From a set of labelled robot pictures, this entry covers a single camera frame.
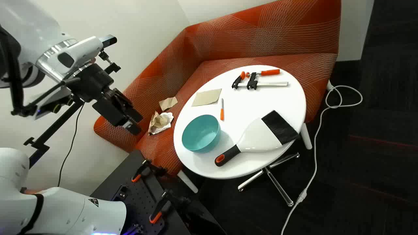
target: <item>white wall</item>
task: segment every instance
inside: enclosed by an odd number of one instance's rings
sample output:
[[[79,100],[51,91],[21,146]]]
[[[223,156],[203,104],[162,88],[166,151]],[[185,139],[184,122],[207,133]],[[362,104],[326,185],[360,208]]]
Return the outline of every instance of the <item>white wall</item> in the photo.
[[[177,0],[189,20],[196,23],[274,0]],[[373,0],[342,0],[338,60],[362,57]]]
[[[121,66],[121,70],[113,75],[113,86],[120,90],[130,83],[188,23],[177,1],[35,0],[35,2],[57,19],[62,31],[78,39],[103,33],[117,36],[117,44],[107,50],[111,60]],[[44,90],[49,84],[52,82],[45,78],[42,84],[27,90],[26,94],[34,95],[35,91]],[[38,137],[57,114],[45,116],[38,121],[10,116],[11,104],[8,90],[0,90],[0,100],[0,146],[15,147],[31,154],[34,148],[22,146],[22,142],[27,137]],[[81,113],[78,134],[65,164],[61,184],[81,193],[92,191],[126,155],[92,133],[92,122],[98,113],[90,105],[86,104]],[[45,188],[56,184],[60,163],[73,134],[74,116],[48,141],[51,148],[30,171],[28,186]]]

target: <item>black cable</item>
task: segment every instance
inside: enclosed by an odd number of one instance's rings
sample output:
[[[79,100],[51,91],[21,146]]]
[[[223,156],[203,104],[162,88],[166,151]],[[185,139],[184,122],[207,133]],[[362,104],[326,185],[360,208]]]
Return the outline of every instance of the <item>black cable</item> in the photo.
[[[61,177],[62,177],[62,169],[64,169],[64,164],[70,154],[70,151],[73,150],[73,144],[74,144],[74,139],[75,139],[75,135],[77,135],[77,129],[78,129],[78,118],[79,118],[79,114],[81,114],[81,110],[83,108],[83,104],[79,107],[79,110],[77,113],[77,117],[75,117],[75,126],[74,126],[74,133],[73,133],[73,138],[70,139],[70,144],[69,144],[69,148],[68,148],[68,152],[61,163],[61,168],[60,168],[60,172],[58,172],[58,176],[57,176],[57,186],[60,186],[61,184]]]

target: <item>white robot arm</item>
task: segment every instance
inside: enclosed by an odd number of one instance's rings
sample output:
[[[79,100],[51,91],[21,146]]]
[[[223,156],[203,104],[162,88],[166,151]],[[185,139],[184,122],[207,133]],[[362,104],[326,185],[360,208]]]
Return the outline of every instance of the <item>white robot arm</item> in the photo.
[[[90,101],[111,124],[138,133],[141,118],[94,61],[115,37],[75,40],[28,0],[0,0],[0,87],[10,87],[14,114],[39,112],[36,101],[25,107],[23,90],[47,75],[70,97]],[[36,194],[21,193],[28,157],[0,147],[0,233],[120,233],[126,216],[122,202],[102,201],[62,188]]]

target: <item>power cord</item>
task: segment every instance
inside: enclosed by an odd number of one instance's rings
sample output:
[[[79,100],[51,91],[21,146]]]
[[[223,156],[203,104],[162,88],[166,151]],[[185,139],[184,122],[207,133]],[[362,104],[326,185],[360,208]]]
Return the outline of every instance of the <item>power cord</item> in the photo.
[[[78,113],[77,113],[73,138],[70,139],[68,152],[66,152],[66,155],[65,155],[65,157],[64,157],[64,160],[62,160],[62,163],[61,163],[61,168],[60,168],[60,172],[58,172],[58,176],[57,176],[57,184],[56,184],[56,186],[60,186],[60,185],[61,185],[62,169],[64,169],[65,161],[66,161],[70,151],[73,150],[74,139],[75,139],[77,130],[78,130],[78,118],[79,118],[79,114],[81,114],[82,108],[83,108],[83,104],[79,107],[79,110],[78,110]]]
[[[288,219],[290,219],[291,214],[294,212],[294,210],[295,210],[295,208],[298,207],[298,204],[301,203],[303,199],[307,197],[307,190],[308,190],[308,188],[311,186],[311,184],[312,184],[312,181],[313,181],[313,178],[315,178],[315,176],[316,176],[316,172],[317,172],[316,138],[317,138],[317,134],[318,134],[318,131],[320,131],[320,129],[321,129],[321,126],[322,126],[322,116],[324,116],[324,113],[325,113],[328,109],[355,107],[355,105],[359,105],[359,104],[363,101],[363,95],[362,95],[362,92],[358,91],[356,88],[351,87],[351,86],[346,86],[346,84],[331,86],[330,82],[328,82],[326,88],[329,90],[328,94],[326,94],[326,96],[325,96],[325,105],[326,105],[326,107],[321,110],[321,113],[320,113],[320,116],[318,116],[318,126],[317,126],[317,129],[316,129],[316,131],[315,131],[315,135],[313,135],[313,173],[312,173],[308,184],[304,186],[304,189],[303,189],[303,190],[300,191],[300,194],[298,195],[298,199],[296,199],[295,204],[294,204],[294,206],[291,207],[291,210],[288,211],[287,218],[286,218],[286,220],[284,220],[284,224],[283,224],[283,227],[282,227],[281,235],[284,233],[286,225],[287,225]],[[343,104],[343,103],[342,103],[342,101],[343,101],[343,100],[342,100],[342,95],[341,95],[341,91],[339,91],[338,88],[348,88],[348,90],[352,90],[354,92],[356,92],[356,94],[359,95],[359,100],[355,101],[355,103],[346,103],[346,104]],[[330,95],[333,91],[335,91],[335,92],[338,94],[338,97],[339,97],[338,104],[334,104],[334,105],[329,104],[329,101],[328,101],[329,95]]]

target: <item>paper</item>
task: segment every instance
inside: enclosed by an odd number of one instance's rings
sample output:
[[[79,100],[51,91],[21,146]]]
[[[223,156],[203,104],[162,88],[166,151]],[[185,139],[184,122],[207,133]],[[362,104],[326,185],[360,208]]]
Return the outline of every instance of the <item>paper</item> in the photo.
[[[162,113],[155,112],[151,120],[149,121],[147,131],[150,134],[156,134],[171,127],[172,118],[173,118],[173,114],[171,112],[162,112]]]
[[[177,99],[175,96],[160,100],[159,101],[160,110],[168,109],[172,105],[175,105],[176,103],[177,103]]]
[[[220,91],[222,88],[197,92],[192,105],[205,105],[205,104],[217,103],[219,99]]]

